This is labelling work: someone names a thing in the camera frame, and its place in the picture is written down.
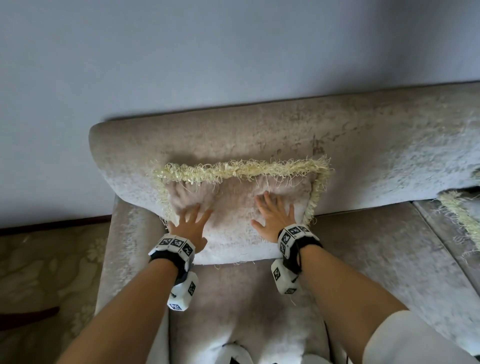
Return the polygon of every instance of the white cube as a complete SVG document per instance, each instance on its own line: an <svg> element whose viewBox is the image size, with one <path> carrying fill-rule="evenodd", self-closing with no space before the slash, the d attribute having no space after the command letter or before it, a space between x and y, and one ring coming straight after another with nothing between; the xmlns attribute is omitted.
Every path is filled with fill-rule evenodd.
<svg viewBox="0 0 480 364"><path fill-rule="evenodd" d="M174 311L185 311L190 305L197 285L197 275L193 272L188 272L187 279L183 283L173 286L167 302L168 308Z"/></svg>
<svg viewBox="0 0 480 364"><path fill-rule="evenodd" d="M283 259L276 259L270 269L280 294L293 294L298 289L298 275L285 268Z"/></svg>

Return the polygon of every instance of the beige fabric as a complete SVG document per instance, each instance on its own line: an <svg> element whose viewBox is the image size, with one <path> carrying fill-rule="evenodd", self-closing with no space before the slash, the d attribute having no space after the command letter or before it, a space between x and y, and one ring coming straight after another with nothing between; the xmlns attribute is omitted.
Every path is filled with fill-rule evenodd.
<svg viewBox="0 0 480 364"><path fill-rule="evenodd" d="M171 364L215 363L228 342L247 349L257 364L300 364L305 352L329 358L313 298L304 289L292 301L280 295L271 264L195 266L199 285L189 309L170 313Z"/></svg>
<svg viewBox="0 0 480 364"><path fill-rule="evenodd" d="M162 215L152 168L326 153L336 170L316 214L435 198L475 185L480 83L317 97L111 120L89 140L123 200Z"/></svg>
<svg viewBox="0 0 480 364"><path fill-rule="evenodd" d="M96 313L147 265L148 252L165 232L158 216L115 197ZM168 355L166 310L146 364L169 364Z"/></svg>
<svg viewBox="0 0 480 364"><path fill-rule="evenodd" d="M195 255L195 263L224 264L280 258L277 245L262 239L250 224L252 218L265 223L253 197L264 191L282 195L286 206L294 204L295 218L301 221L310 199L313 177L295 177L283 182L265 176L252 182L228 178L218 185L218 189L210 184L200 185L197 189L196 185L170 183L170 201L176 211L203 201L203 210L214 209L204 229L208 244Z"/></svg>

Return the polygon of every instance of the finger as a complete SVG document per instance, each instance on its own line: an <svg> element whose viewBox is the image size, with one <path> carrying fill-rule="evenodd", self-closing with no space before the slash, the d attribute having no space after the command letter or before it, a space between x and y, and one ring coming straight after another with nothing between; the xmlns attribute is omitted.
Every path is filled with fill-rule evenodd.
<svg viewBox="0 0 480 364"><path fill-rule="evenodd" d="M188 222L193 223L193 224L197 222L198 211L200 211L200 204L197 204L193 208L192 213L190 214L190 217L188 218Z"/></svg>
<svg viewBox="0 0 480 364"><path fill-rule="evenodd" d="M182 211L180 211L180 219L179 219L179 224L185 223L185 215L187 214L187 209L184 208Z"/></svg>
<svg viewBox="0 0 480 364"><path fill-rule="evenodd" d="M208 219L210 218L210 216L212 215L212 212L213 210L210 209L210 210L206 210L204 212L204 214L202 215L202 217L200 218L200 220L198 221L198 224L203 228L203 226L205 226L205 224L207 223Z"/></svg>
<svg viewBox="0 0 480 364"><path fill-rule="evenodd" d="M261 234L262 230L265 229L265 226L263 226L257 220L250 220L250 223L252 224L253 228L258 231L259 234Z"/></svg>
<svg viewBox="0 0 480 364"><path fill-rule="evenodd" d="M169 232L172 231L173 228L176 228L175 224L174 224L173 222L171 222L171 221L169 221L169 222L167 223L167 225L168 225L168 231L169 231Z"/></svg>
<svg viewBox="0 0 480 364"><path fill-rule="evenodd" d="M295 207L293 204L290 204L290 211L288 212L288 217L295 220Z"/></svg>
<svg viewBox="0 0 480 364"><path fill-rule="evenodd" d="M266 202L268 208L270 209L270 211L275 211L276 206L272 202L272 198L270 197L270 194L267 191L264 192L264 197L265 197L265 202Z"/></svg>
<svg viewBox="0 0 480 364"><path fill-rule="evenodd" d="M277 197L276 197L276 205L277 205L278 209L280 210L280 212L281 212L282 214L285 214L285 215L287 214L287 213L285 212L285 207L283 206L283 198L282 198L282 196L277 196Z"/></svg>
<svg viewBox="0 0 480 364"><path fill-rule="evenodd" d="M262 214L262 216L266 217L266 215L268 214L268 210L266 209L259 195L255 196L255 203L258 209L260 210L260 213Z"/></svg>

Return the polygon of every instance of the floor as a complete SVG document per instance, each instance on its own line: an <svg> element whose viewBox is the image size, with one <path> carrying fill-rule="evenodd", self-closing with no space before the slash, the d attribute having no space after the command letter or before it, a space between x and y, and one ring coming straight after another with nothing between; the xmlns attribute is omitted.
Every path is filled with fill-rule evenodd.
<svg viewBox="0 0 480 364"><path fill-rule="evenodd" d="M54 363L95 310L110 223L0 237L0 313L60 306L0 332L0 363Z"/></svg>
<svg viewBox="0 0 480 364"><path fill-rule="evenodd" d="M439 207L415 201L321 216L313 230L327 250L480 353L480 254ZM0 364L53 363L91 319L108 229L103 223L0 237L0 313L60 306L53 318L0 332Z"/></svg>

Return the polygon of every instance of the fringed pillow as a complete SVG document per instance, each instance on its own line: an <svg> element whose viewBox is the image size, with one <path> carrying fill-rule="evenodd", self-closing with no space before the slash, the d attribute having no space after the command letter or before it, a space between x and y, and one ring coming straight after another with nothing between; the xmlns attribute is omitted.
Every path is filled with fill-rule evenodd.
<svg viewBox="0 0 480 364"><path fill-rule="evenodd" d="M281 257L276 244L263 240L250 225L251 219L264 224L254 196L264 191L281 195L285 206L294 204L296 220L308 224L329 172L323 158L273 163L241 160L194 167L167 164L154 175L161 182L161 202L168 206L164 218L177 223L178 213L197 203L201 213L214 210L204 229L208 244L195 258L196 264L205 265Z"/></svg>

